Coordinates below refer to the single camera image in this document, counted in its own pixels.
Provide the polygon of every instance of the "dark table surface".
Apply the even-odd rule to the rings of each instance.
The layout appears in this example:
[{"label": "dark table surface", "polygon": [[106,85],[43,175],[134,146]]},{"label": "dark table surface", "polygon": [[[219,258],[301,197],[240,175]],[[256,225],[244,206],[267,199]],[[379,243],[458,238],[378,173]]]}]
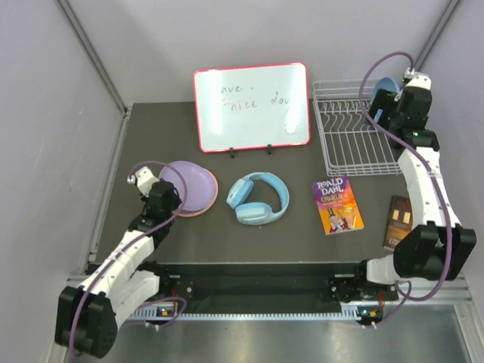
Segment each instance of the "dark table surface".
[{"label": "dark table surface", "polygon": [[[138,191],[126,182],[129,170],[144,160],[189,160],[210,170],[219,183],[219,197],[201,216],[178,218],[151,259],[158,262],[355,262],[381,257],[390,198],[406,196],[402,175],[357,176],[350,182],[365,228],[324,235],[310,184],[327,178],[315,116],[312,140],[306,146],[205,154],[198,145],[193,103],[135,104],[128,123],[113,190],[98,248],[104,260],[120,242],[142,208]],[[153,166],[158,175],[160,168]],[[279,221],[263,226],[240,224],[226,204],[230,187],[251,172],[272,172],[287,185],[290,205]],[[275,191],[261,181],[248,201],[280,208]]]}]

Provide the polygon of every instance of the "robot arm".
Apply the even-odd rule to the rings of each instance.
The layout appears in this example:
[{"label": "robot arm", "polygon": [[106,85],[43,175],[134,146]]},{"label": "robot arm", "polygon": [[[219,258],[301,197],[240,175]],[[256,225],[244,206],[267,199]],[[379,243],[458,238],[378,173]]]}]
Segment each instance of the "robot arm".
[{"label": "robot arm", "polygon": [[[390,285],[409,278],[439,279],[447,235],[442,206],[433,190],[430,175],[435,176],[439,183],[451,220],[452,260],[447,280],[457,277],[476,244],[474,230],[462,228],[451,208],[440,174],[439,142],[434,132],[425,129],[432,101],[430,78],[407,70],[404,82],[405,87],[398,94],[379,90],[370,115],[374,116],[380,110],[378,123],[415,147],[430,164],[432,172],[428,172],[409,150],[405,149],[400,154],[398,163],[407,182],[413,229],[397,245],[394,254],[362,263],[364,284]],[[399,151],[396,144],[392,146]]]},{"label": "robot arm", "polygon": [[138,170],[129,182],[136,184],[141,193],[142,213],[130,223],[121,242],[89,278],[78,287],[66,287],[62,291],[57,306],[55,342],[67,346],[74,312],[82,295],[110,265],[90,291],[75,332],[75,349],[98,358],[109,352],[126,319],[144,301],[160,292],[160,276],[152,271],[138,270],[169,233],[172,223],[143,236],[130,248],[126,246],[169,219],[181,203],[173,184],[160,181],[147,167]]}]

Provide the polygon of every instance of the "white wall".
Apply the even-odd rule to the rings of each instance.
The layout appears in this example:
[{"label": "white wall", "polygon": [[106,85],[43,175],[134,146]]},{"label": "white wall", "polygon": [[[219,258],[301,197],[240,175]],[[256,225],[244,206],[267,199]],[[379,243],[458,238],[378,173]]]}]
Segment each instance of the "white wall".
[{"label": "white wall", "polygon": [[52,0],[0,10],[0,352],[43,362],[121,120]]},{"label": "white wall", "polygon": [[193,72],[212,67],[298,61],[312,81],[360,79],[391,51],[417,56],[446,2],[70,0],[127,103],[191,101]]},{"label": "white wall", "polygon": [[441,145],[442,173],[452,207],[464,227],[474,228],[477,246],[465,275],[484,321],[484,2],[459,6],[424,71],[430,75],[433,106],[428,127]]}]

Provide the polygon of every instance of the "wire dish rack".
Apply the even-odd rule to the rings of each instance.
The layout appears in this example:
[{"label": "wire dish rack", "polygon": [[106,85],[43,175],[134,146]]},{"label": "wire dish rack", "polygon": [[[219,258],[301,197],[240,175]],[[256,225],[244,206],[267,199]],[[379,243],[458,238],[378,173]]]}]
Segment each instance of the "wire dish rack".
[{"label": "wire dish rack", "polygon": [[[365,106],[377,83],[368,80]],[[316,81],[312,100],[315,108],[324,163],[329,176],[399,174],[400,168],[386,136],[363,117],[358,102],[361,81]]]}]

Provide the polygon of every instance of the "book cover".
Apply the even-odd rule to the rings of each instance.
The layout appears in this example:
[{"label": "book cover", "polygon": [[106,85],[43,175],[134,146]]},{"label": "book cover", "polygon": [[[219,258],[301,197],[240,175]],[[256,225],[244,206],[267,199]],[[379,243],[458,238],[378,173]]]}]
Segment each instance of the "book cover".
[{"label": "book cover", "polygon": [[355,196],[347,176],[311,183],[324,233],[335,234],[363,229]]},{"label": "book cover", "polygon": [[394,250],[396,245],[411,231],[412,224],[410,199],[394,195],[390,203],[383,246],[388,250]]}]

